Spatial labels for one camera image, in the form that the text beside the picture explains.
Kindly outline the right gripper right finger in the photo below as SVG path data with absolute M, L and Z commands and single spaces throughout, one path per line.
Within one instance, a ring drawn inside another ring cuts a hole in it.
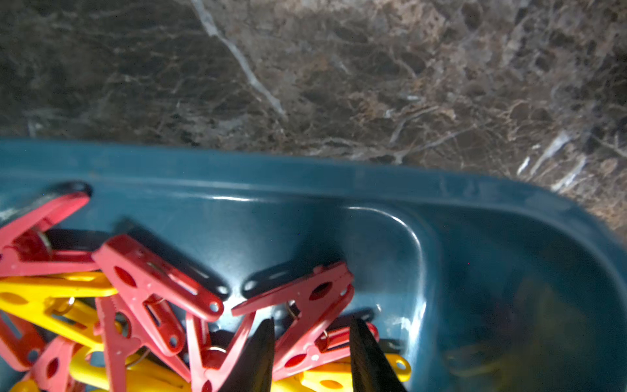
M 354 318 L 350 323 L 349 349 L 354 391 L 407 391 L 366 322 L 360 318 Z

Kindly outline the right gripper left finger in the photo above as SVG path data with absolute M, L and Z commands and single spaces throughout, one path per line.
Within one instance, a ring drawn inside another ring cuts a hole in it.
M 270 392 L 274 353 L 274 320 L 269 318 L 261 322 L 219 391 Z

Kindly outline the teal plastic storage box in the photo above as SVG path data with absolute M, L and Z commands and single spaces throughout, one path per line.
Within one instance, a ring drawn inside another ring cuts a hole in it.
M 91 191 L 50 234 L 128 234 L 226 307 L 344 261 L 412 391 L 623 391 L 626 252 L 577 204 L 493 177 L 308 158 L 3 140 L 1 215 Z

